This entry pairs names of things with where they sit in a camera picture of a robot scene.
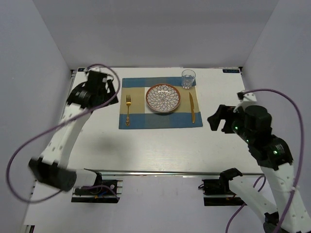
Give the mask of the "floral patterned ceramic plate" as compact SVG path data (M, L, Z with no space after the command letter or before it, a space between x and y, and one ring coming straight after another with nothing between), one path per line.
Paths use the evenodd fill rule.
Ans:
M160 83L146 91L145 101L147 106L155 112L170 113L179 106L181 95L176 87Z

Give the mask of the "blue yellow striped cloth placemat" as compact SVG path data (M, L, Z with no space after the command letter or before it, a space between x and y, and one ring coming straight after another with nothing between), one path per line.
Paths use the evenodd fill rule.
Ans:
M145 101L146 91L160 83L170 84L180 92L181 102L170 113L158 113L151 110ZM182 87L181 77L149 77L149 78L123 78L121 88L121 103L119 115L119 129L172 129L197 128L203 126L201 112L196 93L196 83L190 89ZM195 123L191 121L189 93L194 101ZM126 95L131 96L130 125L125 125L127 116Z

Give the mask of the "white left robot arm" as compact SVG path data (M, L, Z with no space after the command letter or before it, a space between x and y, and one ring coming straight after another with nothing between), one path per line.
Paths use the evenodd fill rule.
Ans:
M90 118L93 107L106 101L118 103L110 74L90 70L87 80L72 89L62 115L61 122L74 120L56 130L50 143L40 157L32 158L28 167L35 179L45 185L68 192L84 187L93 194L102 190L103 182L99 173L90 169L69 169L69 157L84 124Z

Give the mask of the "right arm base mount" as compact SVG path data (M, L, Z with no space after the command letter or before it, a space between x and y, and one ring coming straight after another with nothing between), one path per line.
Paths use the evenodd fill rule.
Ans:
M225 191L218 179L205 179L198 186L203 191L204 206L242 206L242 199L231 191Z

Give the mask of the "gold fork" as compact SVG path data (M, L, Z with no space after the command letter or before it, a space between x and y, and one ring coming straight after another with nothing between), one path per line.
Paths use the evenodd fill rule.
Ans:
M125 125L128 127L130 125L130 113L129 113L129 108L131 106L131 96L126 95L126 106L127 106L127 116L126 116L126 122Z

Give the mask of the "clear drinking glass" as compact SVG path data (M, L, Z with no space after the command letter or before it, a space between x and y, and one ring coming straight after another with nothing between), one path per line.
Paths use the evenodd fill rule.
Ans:
M182 72L182 87L190 89L195 81L196 73L191 69L186 69Z

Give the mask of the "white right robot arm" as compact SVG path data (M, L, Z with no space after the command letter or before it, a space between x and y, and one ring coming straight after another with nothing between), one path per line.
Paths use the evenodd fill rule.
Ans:
M212 131L224 120L224 133L237 134L247 145L271 188L275 203L269 202L236 168L220 173L219 187L238 195L259 217L266 233L309 233L311 218L298 190L294 188L294 161L287 143L272 134L272 116L257 105L237 111L220 105L208 117Z

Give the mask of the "gold knife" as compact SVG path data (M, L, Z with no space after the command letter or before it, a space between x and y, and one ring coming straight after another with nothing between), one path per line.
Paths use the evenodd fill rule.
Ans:
M190 99L191 121L192 124L194 124L195 123L194 101L191 93L189 93L189 99Z

